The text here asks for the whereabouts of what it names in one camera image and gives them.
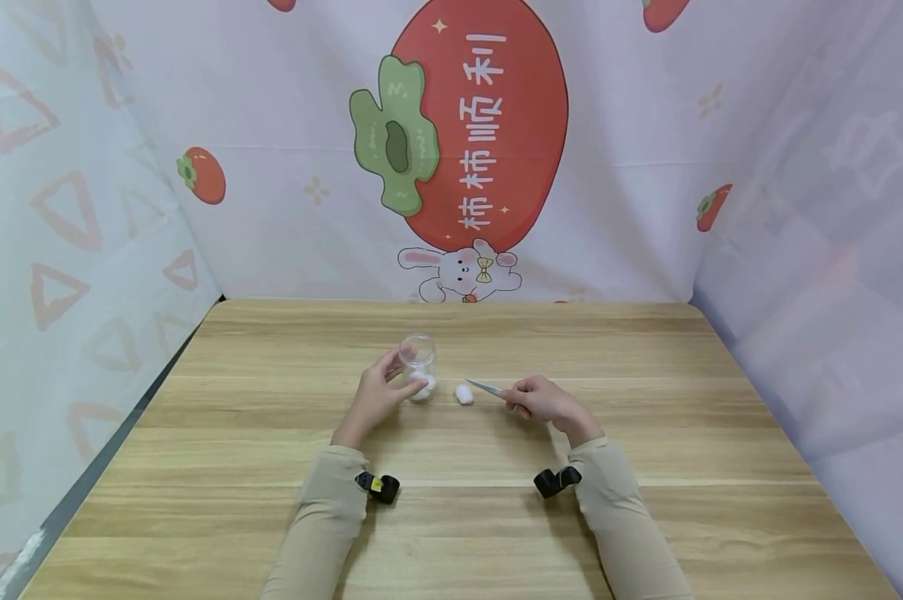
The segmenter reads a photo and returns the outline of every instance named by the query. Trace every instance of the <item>hand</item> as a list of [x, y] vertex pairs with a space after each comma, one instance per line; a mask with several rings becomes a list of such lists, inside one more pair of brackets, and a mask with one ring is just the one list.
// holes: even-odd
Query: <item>hand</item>
[[412, 381], [405, 387], [394, 389], [388, 383], [402, 374], [405, 365], [397, 356], [397, 348], [388, 350], [374, 365], [362, 372], [358, 380], [355, 399], [342, 424], [332, 435], [332, 446], [362, 449], [368, 434], [395, 410], [395, 406], [420, 392], [428, 381]]
[[502, 390], [501, 399], [509, 411], [554, 423], [558, 431], [567, 435], [572, 448], [605, 435], [584, 404], [541, 375], [522, 379], [510, 390]]

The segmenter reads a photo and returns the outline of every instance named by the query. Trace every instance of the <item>cotton ball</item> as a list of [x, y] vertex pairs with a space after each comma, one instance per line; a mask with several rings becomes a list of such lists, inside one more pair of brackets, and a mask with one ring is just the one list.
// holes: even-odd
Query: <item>cotton ball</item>
[[438, 385], [438, 380], [435, 379], [434, 375], [428, 374], [424, 371], [413, 371], [408, 373], [408, 381], [428, 381], [428, 384], [425, 387], [415, 394], [411, 400], [426, 400], [428, 397], [432, 395], [432, 392], [435, 389], [435, 386]]
[[464, 383], [454, 389], [454, 397], [456, 397], [458, 403], [462, 406], [468, 406], [475, 402], [475, 394], [471, 393], [471, 387], [468, 387]]

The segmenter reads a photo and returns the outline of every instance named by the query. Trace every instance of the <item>printed backdrop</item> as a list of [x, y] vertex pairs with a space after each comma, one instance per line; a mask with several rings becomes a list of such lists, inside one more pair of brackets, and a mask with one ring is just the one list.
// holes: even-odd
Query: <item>printed backdrop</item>
[[903, 0], [91, 6], [0, 0], [0, 564], [211, 268], [230, 298], [697, 291], [903, 592]]
[[696, 303], [903, 597], [903, 1], [849, 2], [835, 33], [747, 160]]
[[218, 297], [124, 44], [0, 1], [0, 573]]
[[228, 297], [687, 301], [844, 0], [98, 0]]

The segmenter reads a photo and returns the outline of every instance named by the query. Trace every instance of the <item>wood grain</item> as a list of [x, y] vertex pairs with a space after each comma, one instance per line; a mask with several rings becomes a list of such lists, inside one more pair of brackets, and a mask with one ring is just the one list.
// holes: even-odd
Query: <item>wood grain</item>
[[531, 484], [566, 442], [454, 402], [530, 373], [624, 444], [698, 598], [896, 597], [689, 306], [250, 301], [212, 310], [24, 597], [257, 598], [358, 374], [417, 330], [439, 391], [368, 444], [402, 493], [369, 505], [339, 598], [611, 598], [573, 493]]

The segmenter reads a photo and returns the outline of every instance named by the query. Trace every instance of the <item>forearm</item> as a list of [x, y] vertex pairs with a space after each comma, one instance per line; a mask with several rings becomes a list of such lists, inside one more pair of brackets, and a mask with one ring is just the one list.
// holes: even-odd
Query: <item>forearm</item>
[[621, 447], [599, 437], [573, 448], [569, 459], [582, 475], [576, 486], [578, 504], [595, 534], [616, 600], [692, 600], [685, 574], [642, 501]]
[[362, 530], [366, 494], [355, 477], [367, 467], [361, 452], [331, 446], [318, 454], [302, 483], [262, 600], [331, 600], [345, 558]]

